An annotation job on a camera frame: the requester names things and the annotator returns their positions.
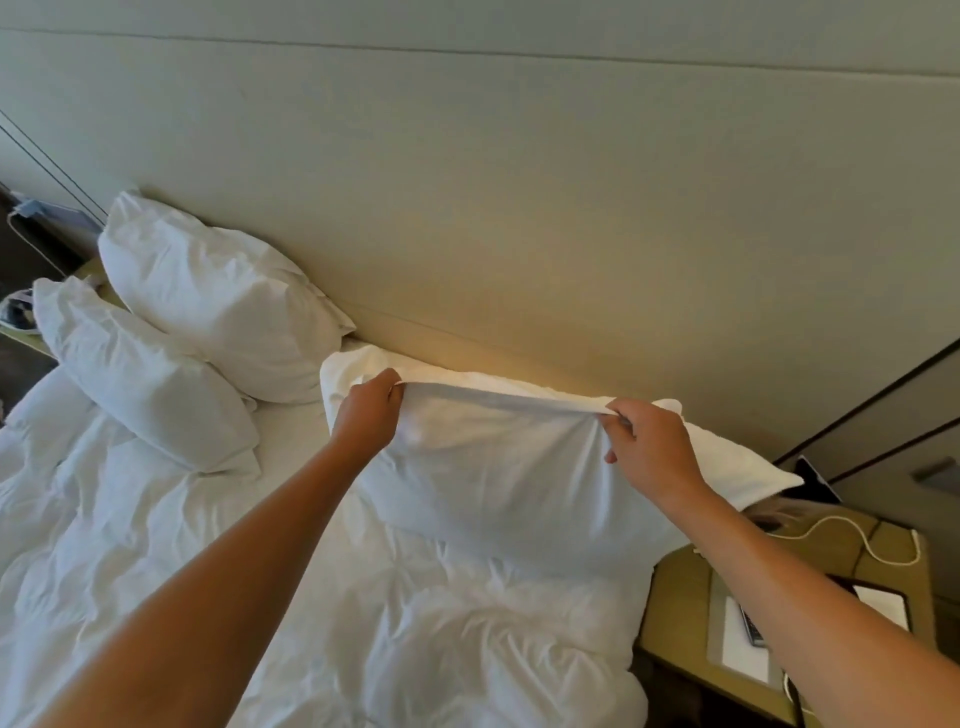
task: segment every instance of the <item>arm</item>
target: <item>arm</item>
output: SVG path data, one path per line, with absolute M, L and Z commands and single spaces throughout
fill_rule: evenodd
M 614 400 L 607 462 L 704 554 L 824 725 L 948 726 L 960 667 L 765 536 L 704 482 L 678 415 Z
M 226 725 L 341 498 L 393 439 L 398 381 L 353 387 L 326 447 L 148 597 L 36 728 Z

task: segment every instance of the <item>charging cable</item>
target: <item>charging cable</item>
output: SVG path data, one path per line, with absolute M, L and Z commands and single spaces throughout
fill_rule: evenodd
M 31 209 L 30 202 L 32 201 L 21 203 L 20 205 L 17 205 L 10 211 L 10 213 L 7 215 L 7 227 L 10 228 L 18 238 L 20 238 L 23 242 L 25 242 L 27 245 L 33 248 L 40 257 L 42 257 L 44 260 L 50 263 L 50 265 L 52 265 L 61 276 L 64 276 L 66 278 L 69 274 L 66 271 L 64 271 L 59 265 L 57 265 L 57 263 L 51 260 L 45 252 L 43 252 L 40 248 L 34 245 L 34 241 L 30 240 L 26 235 L 20 232 L 16 228 L 16 226 L 13 224 L 13 218 L 15 216 L 26 218 L 26 217 L 31 217 L 35 213 L 35 210 Z
M 800 536 L 781 536 L 779 533 L 768 533 L 767 535 L 775 539 L 784 539 L 785 541 L 801 541 L 813 533 L 817 526 L 819 526 L 821 523 L 826 523 L 827 521 L 845 521 L 853 526 L 857 530 L 857 533 L 860 534 L 860 538 L 863 539 L 863 545 L 866 547 L 867 553 L 877 559 L 881 564 L 886 564 L 888 567 L 912 567 L 914 564 L 920 561 L 920 536 L 917 534 L 915 529 L 910 529 L 910 537 L 913 539 L 914 557 L 910 561 L 887 561 L 886 559 L 881 559 L 874 553 L 874 550 L 870 547 L 870 539 L 867 538 L 867 534 L 865 534 L 863 529 L 860 528 L 860 524 L 852 519 L 847 518 L 846 516 L 824 516 L 819 521 L 811 525 L 806 532 Z
M 806 726 L 804 713 L 806 713 L 808 716 L 817 716 L 816 713 L 805 708 L 803 703 L 800 702 L 800 692 L 797 690 L 797 686 L 793 684 L 793 680 L 790 679 L 790 676 L 786 674 L 786 672 L 783 674 L 783 693 L 786 695 L 786 699 L 790 701 L 790 705 L 793 706 L 794 723 L 797 726 L 800 728 Z

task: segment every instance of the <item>bed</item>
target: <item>bed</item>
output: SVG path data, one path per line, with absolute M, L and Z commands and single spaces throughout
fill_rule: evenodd
M 288 258 L 126 193 L 100 250 L 129 310 L 37 281 L 60 365 L 0 429 L 0 728 L 29 725 L 387 366 L 411 382 L 397 436 L 330 521 L 230 725 L 643 724 L 633 642 L 653 568 L 684 540 L 603 463 L 591 413 L 607 400 L 341 352 L 352 321 Z M 736 507 L 796 484 L 686 426 Z
M 0 429 L 0 725 L 28 725 L 145 596 L 324 443 L 320 402 L 253 414 L 262 474 L 201 475 L 62 369 Z M 649 586 L 518 577 L 349 493 L 232 726 L 641 725 Z

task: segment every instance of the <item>wrinkled sheet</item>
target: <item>wrinkled sheet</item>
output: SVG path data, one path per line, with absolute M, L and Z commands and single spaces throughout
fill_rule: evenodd
M 262 405 L 259 477 L 189 473 L 55 370 L 0 429 L 0 726 L 25 726 L 176 569 L 326 439 Z M 532 578 L 381 522 L 351 490 L 230 726 L 631 725 L 651 572 Z

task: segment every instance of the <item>forearm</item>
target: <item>forearm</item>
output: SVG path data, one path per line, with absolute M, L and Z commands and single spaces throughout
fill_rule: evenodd
M 939 726 L 960 715 L 960 668 L 773 543 L 704 488 L 660 504 L 756 623 L 825 725 Z
M 225 725 L 365 465 L 321 450 L 144 601 L 38 725 Z

